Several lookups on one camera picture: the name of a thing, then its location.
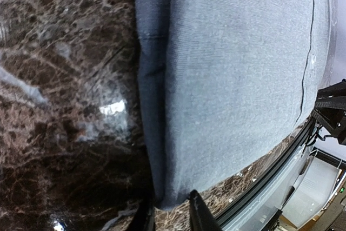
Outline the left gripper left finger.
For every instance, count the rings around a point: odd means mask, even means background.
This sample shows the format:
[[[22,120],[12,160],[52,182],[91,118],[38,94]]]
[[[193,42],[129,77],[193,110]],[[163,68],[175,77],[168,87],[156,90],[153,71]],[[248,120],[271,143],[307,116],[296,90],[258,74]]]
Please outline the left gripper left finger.
[[[155,231],[155,207],[153,194],[146,195],[140,202],[127,231]]]

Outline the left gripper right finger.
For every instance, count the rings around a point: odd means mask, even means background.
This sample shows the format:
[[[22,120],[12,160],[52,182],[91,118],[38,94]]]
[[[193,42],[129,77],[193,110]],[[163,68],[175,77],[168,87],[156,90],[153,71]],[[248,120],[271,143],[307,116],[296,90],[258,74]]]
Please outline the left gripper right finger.
[[[222,231],[198,191],[189,195],[189,220],[192,231]]]

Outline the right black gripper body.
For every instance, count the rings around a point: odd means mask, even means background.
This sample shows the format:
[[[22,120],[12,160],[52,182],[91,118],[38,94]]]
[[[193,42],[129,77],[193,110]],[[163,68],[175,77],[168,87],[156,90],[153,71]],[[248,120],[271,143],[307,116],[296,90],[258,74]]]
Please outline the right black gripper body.
[[[339,144],[345,144],[345,79],[318,91],[313,117]]]

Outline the grey long sleeve shirt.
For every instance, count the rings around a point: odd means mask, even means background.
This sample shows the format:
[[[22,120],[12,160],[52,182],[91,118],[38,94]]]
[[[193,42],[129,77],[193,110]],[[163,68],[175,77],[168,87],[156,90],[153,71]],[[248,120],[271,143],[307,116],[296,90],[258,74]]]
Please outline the grey long sleeve shirt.
[[[278,145],[311,113],[334,0],[135,0],[155,205],[170,210]]]

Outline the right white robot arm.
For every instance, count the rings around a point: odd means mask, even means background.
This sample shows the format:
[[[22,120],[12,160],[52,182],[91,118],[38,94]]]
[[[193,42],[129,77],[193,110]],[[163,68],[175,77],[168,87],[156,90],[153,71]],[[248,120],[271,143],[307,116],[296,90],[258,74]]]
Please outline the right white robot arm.
[[[345,194],[345,80],[319,90],[312,116],[316,126],[304,152],[307,161],[282,209],[286,230],[307,230]]]

